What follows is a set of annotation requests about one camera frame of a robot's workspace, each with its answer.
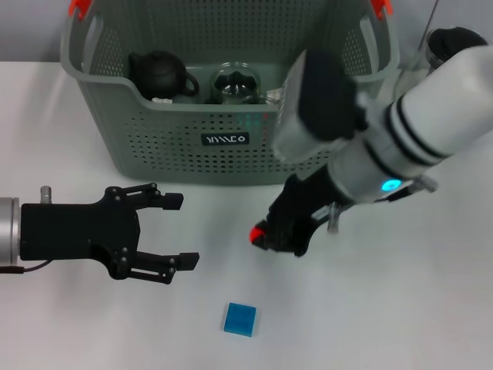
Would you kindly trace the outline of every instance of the blue led light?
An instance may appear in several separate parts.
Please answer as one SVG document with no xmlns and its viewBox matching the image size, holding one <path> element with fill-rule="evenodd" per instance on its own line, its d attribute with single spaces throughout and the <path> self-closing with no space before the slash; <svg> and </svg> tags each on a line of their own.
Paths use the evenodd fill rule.
<svg viewBox="0 0 493 370">
<path fill-rule="evenodd" d="M 388 181 L 385 181 L 384 184 L 382 185 L 382 190 L 383 191 L 394 191 L 401 184 L 402 184 L 402 181 L 400 181 L 400 180 L 388 180 Z"/>
</svg>

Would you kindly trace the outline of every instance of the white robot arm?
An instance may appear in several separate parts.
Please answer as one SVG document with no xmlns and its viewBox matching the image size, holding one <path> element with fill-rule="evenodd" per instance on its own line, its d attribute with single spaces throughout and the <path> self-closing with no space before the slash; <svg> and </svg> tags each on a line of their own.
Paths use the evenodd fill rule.
<svg viewBox="0 0 493 370">
<path fill-rule="evenodd" d="M 334 153 L 307 179 L 287 181 L 252 230 L 258 247 L 300 256 L 321 224 L 336 228 L 338 215 L 355 204 L 434 191 L 424 173 L 493 129 L 493 47 L 458 53 L 389 106 L 356 93 L 334 64 L 306 51 L 287 78 L 274 152 L 287 162 L 327 146 Z"/>
</svg>

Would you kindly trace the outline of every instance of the cable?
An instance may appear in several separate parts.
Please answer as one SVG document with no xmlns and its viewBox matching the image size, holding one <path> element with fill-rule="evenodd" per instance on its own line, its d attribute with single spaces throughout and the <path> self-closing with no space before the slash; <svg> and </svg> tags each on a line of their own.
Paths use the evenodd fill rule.
<svg viewBox="0 0 493 370">
<path fill-rule="evenodd" d="M 0 267 L 0 274 L 24 274 L 25 272 L 33 272 L 51 264 L 53 260 L 45 261 L 42 264 L 34 267 L 22 267 L 22 266 L 7 266 Z"/>
</svg>

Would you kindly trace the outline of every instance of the table surface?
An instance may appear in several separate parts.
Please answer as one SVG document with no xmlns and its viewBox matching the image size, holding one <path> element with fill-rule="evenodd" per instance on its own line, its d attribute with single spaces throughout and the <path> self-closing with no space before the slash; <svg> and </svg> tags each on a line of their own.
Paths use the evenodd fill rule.
<svg viewBox="0 0 493 370">
<path fill-rule="evenodd" d="M 430 171 L 435 194 L 355 207 L 305 257 L 250 246 L 271 187 L 159 183 L 179 212 L 139 212 L 141 251 L 200 252 L 170 286 L 114 281 L 95 261 L 0 277 L 5 369 L 474 369 L 493 364 L 493 136 Z M 91 203 L 120 175 L 57 63 L 0 63 L 0 195 Z M 252 338 L 221 325 L 258 308 Z"/>
</svg>

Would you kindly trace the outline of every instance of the teapot handle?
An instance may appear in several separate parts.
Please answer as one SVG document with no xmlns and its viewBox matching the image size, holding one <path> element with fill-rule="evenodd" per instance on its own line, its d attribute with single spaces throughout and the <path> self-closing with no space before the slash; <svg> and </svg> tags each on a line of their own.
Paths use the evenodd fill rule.
<svg viewBox="0 0 493 370">
<path fill-rule="evenodd" d="M 193 84 L 193 90 L 191 90 L 191 89 L 189 89 L 188 87 L 185 86 L 185 87 L 183 87 L 182 94 L 184 96 L 195 96 L 195 95 L 197 95 L 199 93 L 199 90 L 200 90 L 199 82 L 196 80 L 195 77 L 193 77 L 192 75 L 190 75 L 188 72 L 185 74 L 185 76 Z"/>
</svg>

